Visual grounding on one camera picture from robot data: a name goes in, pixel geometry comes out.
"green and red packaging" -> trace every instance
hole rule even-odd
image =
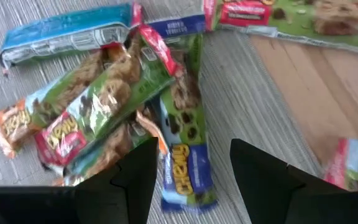
[[[198,88],[203,36],[186,35],[166,42],[186,72],[161,92],[156,103],[168,146],[167,150],[160,148],[164,161],[161,206],[164,212],[202,213],[217,203]]]
[[[66,166],[86,154],[183,73],[161,36],[145,24],[139,26],[128,54],[106,69],[61,116],[36,135],[41,162]]]

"chocolate chip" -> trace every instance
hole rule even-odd
[[[180,126],[177,124],[177,120],[175,116],[172,114],[168,114],[169,126],[171,127],[171,133],[176,134],[180,131]]]
[[[192,115],[192,114],[188,114],[188,113],[186,113],[186,112],[183,112],[183,113],[181,114],[181,119],[183,120],[183,122],[184,122],[185,124],[188,124],[188,123],[191,123],[191,122],[192,122],[192,120],[193,120],[193,115]]]
[[[79,111],[81,116],[86,116],[86,109],[83,106],[80,107]]]
[[[39,101],[38,101],[38,99],[35,99],[33,102],[32,102],[32,105],[34,106],[34,107],[36,107],[36,106],[38,106],[40,103],[39,103]]]
[[[273,10],[273,18],[274,19],[285,19],[285,11],[282,8],[276,8]]]
[[[312,5],[314,4],[314,0],[305,0],[306,5]]]
[[[197,136],[197,129],[190,128],[189,131],[187,132],[187,137],[192,140],[196,138],[196,136]]]
[[[49,168],[46,164],[44,164],[43,162],[41,162],[41,166],[45,171],[52,171],[51,168]]]
[[[10,109],[11,109],[11,107],[8,106],[8,107],[4,110],[4,113],[8,112]]]
[[[64,176],[64,177],[67,176],[68,173],[69,173],[69,171],[68,171],[67,167],[64,167],[64,168],[63,168],[63,176]]]

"red label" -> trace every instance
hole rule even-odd
[[[258,1],[227,2],[223,4],[220,23],[246,27],[267,26],[272,8]]]
[[[72,159],[86,146],[84,135],[77,131],[62,139],[56,153],[61,164],[68,165]]]
[[[161,35],[148,25],[139,26],[139,32],[147,45],[153,49],[158,58],[164,63],[165,68],[171,76],[179,77],[182,75],[182,67],[172,59],[171,51],[165,44]]]

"granola bar box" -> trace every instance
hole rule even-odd
[[[180,67],[151,27],[140,25],[131,41],[127,55],[107,68],[61,116],[36,135],[39,154],[53,155],[58,166],[66,166],[171,84],[174,75],[180,75]]]
[[[185,74],[161,92],[161,131],[168,149],[164,161],[161,206],[164,212],[201,213],[216,205],[211,178],[206,124],[198,88],[201,34],[167,39],[173,57],[186,67]]]
[[[137,3],[69,12],[7,32],[0,62],[6,69],[33,59],[122,44],[142,22]]]
[[[358,52],[358,0],[204,0],[204,13],[208,30]]]

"brand logo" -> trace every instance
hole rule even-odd
[[[65,118],[62,122],[57,124],[52,131],[49,133],[47,142],[48,145],[52,149],[56,149],[59,145],[59,142],[65,138],[65,136],[69,135],[70,133],[74,133],[78,131],[78,125],[73,116],[69,116]]]
[[[29,124],[31,122],[31,116],[28,110],[19,110],[14,113],[2,124],[2,127],[7,136],[10,136],[19,128]]]
[[[179,194],[189,195],[193,193],[190,177],[188,175],[187,158],[190,149],[185,144],[178,144],[172,147],[173,159],[173,178],[175,180],[175,187]]]

